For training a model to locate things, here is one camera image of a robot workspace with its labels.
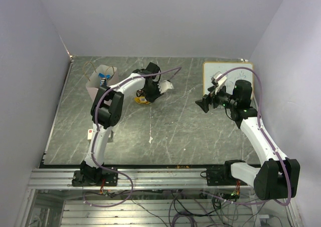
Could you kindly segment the yellow M&Ms packet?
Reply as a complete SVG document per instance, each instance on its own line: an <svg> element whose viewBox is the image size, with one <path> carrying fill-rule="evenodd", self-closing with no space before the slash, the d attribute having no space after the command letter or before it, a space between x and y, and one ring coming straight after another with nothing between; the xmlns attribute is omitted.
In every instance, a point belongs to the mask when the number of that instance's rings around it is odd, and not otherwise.
<svg viewBox="0 0 321 227"><path fill-rule="evenodd" d="M137 104L144 104L144 105L150 104L150 101L148 101L144 96L135 97L134 100Z"/></svg>

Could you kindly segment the small whiteboard with stand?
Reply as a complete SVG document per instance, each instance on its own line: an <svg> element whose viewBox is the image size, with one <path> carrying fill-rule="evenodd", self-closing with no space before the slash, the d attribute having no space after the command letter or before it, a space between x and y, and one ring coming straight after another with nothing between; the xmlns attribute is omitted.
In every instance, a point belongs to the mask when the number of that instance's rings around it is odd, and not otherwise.
<svg viewBox="0 0 321 227"><path fill-rule="evenodd" d="M212 86L211 78L217 73L224 74L230 69L237 67L244 67L254 70L254 66L249 62L205 62L203 64L203 94L208 94L208 88ZM254 90L254 76L250 70L238 69L234 70L226 75L227 81L225 83L226 92L232 94L235 82L237 80L246 80L251 83L252 90Z"/></svg>

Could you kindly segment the blue M&Ms packet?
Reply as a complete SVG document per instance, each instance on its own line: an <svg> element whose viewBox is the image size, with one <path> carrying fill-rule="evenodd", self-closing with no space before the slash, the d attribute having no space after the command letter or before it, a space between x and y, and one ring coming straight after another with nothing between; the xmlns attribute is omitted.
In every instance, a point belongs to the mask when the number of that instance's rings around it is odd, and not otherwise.
<svg viewBox="0 0 321 227"><path fill-rule="evenodd" d="M108 81L110 79L110 75L109 74L104 75L102 73L99 73L98 77L100 78L100 86L107 86Z"/></svg>

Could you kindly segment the pink paper bag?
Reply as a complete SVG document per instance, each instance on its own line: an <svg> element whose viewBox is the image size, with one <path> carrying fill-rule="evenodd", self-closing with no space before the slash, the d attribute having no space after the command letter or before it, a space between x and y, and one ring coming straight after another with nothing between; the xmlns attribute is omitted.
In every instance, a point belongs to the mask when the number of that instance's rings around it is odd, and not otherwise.
<svg viewBox="0 0 321 227"><path fill-rule="evenodd" d="M91 67L93 73L87 75L87 70ZM99 65L95 67L91 61L85 62L82 67L83 75L86 77L86 89L89 96L94 102L99 87L111 86L119 82L118 69L114 66Z"/></svg>

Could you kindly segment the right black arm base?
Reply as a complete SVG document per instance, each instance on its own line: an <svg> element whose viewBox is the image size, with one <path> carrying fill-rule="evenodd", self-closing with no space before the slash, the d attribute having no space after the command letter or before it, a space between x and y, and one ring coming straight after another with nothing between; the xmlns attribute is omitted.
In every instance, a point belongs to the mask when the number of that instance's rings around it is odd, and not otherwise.
<svg viewBox="0 0 321 227"><path fill-rule="evenodd" d="M226 168L222 164L209 165L201 171L200 177L204 178L207 186L236 186L237 180L226 174Z"/></svg>

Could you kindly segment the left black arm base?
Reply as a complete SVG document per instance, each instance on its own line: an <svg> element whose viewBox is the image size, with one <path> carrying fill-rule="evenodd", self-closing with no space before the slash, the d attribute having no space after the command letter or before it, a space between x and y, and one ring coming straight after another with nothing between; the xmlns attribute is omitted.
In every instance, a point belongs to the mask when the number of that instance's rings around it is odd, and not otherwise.
<svg viewBox="0 0 321 227"><path fill-rule="evenodd" d="M80 169L74 172L72 186L116 186L117 181L117 173L99 167L91 167L83 161L80 164Z"/></svg>

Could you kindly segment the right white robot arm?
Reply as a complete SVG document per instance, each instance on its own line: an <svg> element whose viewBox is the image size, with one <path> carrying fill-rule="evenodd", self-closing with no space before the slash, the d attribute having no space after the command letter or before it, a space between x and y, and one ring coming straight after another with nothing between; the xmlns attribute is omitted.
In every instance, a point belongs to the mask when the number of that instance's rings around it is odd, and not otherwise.
<svg viewBox="0 0 321 227"><path fill-rule="evenodd" d="M232 94L225 85L214 83L209 94L195 103L205 112L218 106L230 110L230 119L246 135L254 148L260 167L253 167L244 160L227 160L221 179L231 185L240 180L254 188L260 200L287 199L296 196L300 164L290 159L272 141L260 119L258 111L251 106L252 85L237 80Z"/></svg>

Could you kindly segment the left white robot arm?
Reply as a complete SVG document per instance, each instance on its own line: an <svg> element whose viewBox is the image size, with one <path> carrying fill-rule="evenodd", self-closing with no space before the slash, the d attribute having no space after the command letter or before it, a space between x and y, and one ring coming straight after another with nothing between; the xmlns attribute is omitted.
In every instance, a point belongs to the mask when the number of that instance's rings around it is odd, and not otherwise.
<svg viewBox="0 0 321 227"><path fill-rule="evenodd" d="M133 71L117 84L99 87L91 108L93 136L87 155L80 164L80 173L90 185L98 185L102 181L103 155L112 127L121 118L124 99L140 91L147 101L153 102L162 95L159 80L155 81L160 74L160 67L150 62L145 69Z"/></svg>

